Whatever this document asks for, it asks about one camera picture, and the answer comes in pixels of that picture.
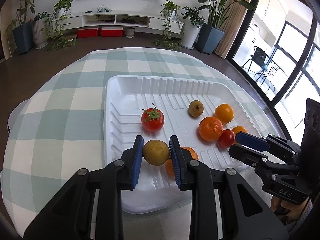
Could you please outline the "grey knit sleeve forearm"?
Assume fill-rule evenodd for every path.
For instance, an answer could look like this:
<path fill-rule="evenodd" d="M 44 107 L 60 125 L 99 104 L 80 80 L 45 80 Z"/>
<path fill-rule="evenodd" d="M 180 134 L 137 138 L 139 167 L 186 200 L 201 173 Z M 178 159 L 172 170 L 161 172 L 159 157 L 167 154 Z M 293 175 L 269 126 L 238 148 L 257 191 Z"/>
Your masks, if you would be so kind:
<path fill-rule="evenodd" d="M 297 231 L 297 229 L 302 225 L 302 223 L 307 218 L 312 208 L 313 208 L 312 202 L 308 201 L 304 205 L 303 211 L 301 212 L 300 216 L 296 220 L 288 221 L 287 216 L 285 216 L 285 227 L 288 230 L 289 236 L 292 236 Z"/>

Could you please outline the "person's right hand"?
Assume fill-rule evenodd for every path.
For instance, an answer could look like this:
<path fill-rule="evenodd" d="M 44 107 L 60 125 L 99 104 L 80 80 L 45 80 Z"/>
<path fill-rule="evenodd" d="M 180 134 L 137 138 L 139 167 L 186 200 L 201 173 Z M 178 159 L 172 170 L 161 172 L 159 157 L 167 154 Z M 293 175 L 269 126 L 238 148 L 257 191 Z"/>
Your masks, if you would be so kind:
<path fill-rule="evenodd" d="M 307 203 L 307 201 L 303 202 L 300 205 L 295 205 L 290 202 L 284 201 L 278 197 L 273 196 L 271 199 L 271 207 L 270 208 L 273 212 L 276 212 L 279 209 L 280 210 L 282 210 L 282 209 L 289 210 L 289 212 L 286 215 L 287 220 L 293 221 L 293 220 L 296 220 L 300 216 L 301 212 L 304 209 L 304 205 L 306 203 Z"/>

